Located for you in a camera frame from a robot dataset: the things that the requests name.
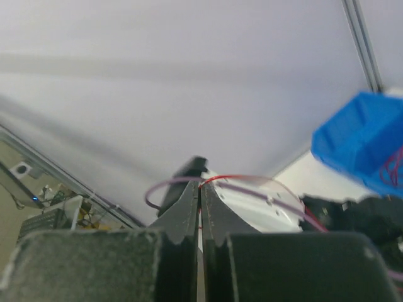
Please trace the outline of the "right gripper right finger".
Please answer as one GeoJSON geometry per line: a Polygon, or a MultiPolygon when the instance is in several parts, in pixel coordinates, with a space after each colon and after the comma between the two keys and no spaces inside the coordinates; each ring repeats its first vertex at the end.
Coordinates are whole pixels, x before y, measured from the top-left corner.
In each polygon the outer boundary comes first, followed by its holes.
{"type": "Polygon", "coordinates": [[[369,239],[357,233],[260,233],[210,185],[200,190],[207,301],[398,301],[369,239]]]}

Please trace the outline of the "blue plastic divided bin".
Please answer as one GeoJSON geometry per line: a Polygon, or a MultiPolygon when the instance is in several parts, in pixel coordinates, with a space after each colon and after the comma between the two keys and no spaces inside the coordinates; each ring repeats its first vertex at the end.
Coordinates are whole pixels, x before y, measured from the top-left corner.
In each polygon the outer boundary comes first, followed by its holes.
{"type": "Polygon", "coordinates": [[[313,132],[310,151],[378,194],[402,196],[402,98],[358,93],[313,132]]]}

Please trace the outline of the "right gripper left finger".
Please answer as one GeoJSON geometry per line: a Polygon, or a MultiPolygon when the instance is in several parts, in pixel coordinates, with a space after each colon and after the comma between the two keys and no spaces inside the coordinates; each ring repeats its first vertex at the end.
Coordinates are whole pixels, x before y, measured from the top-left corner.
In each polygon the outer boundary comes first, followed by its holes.
{"type": "Polygon", "coordinates": [[[151,226],[31,233],[1,278],[2,301],[196,301],[198,184],[151,226]]]}

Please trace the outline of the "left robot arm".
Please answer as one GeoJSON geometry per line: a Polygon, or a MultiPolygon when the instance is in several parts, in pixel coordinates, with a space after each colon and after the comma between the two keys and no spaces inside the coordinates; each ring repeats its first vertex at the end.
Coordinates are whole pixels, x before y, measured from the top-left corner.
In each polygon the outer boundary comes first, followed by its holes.
{"type": "Polygon", "coordinates": [[[223,183],[243,187],[305,212],[328,230],[361,232],[380,245],[393,242],[402,251],[402,199],[379,196],[314,159],[309,152],[277,175],[252,184],[235,179],[213,181],[219,201],[248,225],[263,233],[295,233],[310,230],[304,217],[274,203],[234,191],[223,183]]]}

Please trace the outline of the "left aluminium frame post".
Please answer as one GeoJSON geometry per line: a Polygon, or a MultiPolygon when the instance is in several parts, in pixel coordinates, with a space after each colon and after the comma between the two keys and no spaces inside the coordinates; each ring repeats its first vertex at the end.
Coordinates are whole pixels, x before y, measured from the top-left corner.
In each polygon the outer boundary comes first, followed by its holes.
{"type": "Polygon", "coordinates": [[[377,60],[372,48],[360,2],[341,0],[350,32],[353,37],[361,66],[371,91],[381,93],[384,90],[377,60]]]}

